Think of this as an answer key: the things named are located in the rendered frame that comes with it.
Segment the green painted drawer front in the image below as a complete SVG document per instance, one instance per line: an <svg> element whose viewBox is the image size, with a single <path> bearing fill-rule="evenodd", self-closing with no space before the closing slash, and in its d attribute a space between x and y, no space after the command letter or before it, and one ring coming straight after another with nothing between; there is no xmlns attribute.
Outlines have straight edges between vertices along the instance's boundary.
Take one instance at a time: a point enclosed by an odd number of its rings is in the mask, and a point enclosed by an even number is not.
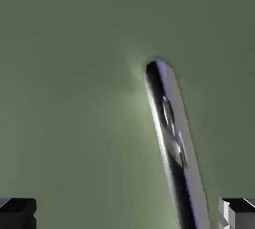
<svg viewBox="0 0 255 229"><path fill-rule="evenodd" d="M179 229L145 87L174 70L209 221L255 198L255 0L0 0L0 197L38 229Z"/></svg>

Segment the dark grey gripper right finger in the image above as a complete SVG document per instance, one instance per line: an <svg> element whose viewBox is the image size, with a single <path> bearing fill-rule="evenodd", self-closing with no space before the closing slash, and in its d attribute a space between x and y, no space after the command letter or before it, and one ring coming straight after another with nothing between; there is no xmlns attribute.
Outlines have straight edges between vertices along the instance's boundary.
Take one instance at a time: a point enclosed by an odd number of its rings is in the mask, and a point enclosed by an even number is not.
<svg viewBox="0 0 255 229"><path fill-rule="evenodd" d="M217 229L255 229L255 198L220 198Z"/></svg>

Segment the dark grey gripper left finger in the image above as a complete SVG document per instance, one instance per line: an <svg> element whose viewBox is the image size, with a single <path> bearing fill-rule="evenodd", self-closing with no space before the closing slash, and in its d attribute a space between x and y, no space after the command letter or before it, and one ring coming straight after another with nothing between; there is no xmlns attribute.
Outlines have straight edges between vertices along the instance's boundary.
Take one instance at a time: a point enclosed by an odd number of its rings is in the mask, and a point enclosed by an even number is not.
<svg viewBox="0 0 255 229"><path fill-rule="evenodd" d="M0 229L37 229L34 198L0 198Z"/></svg>

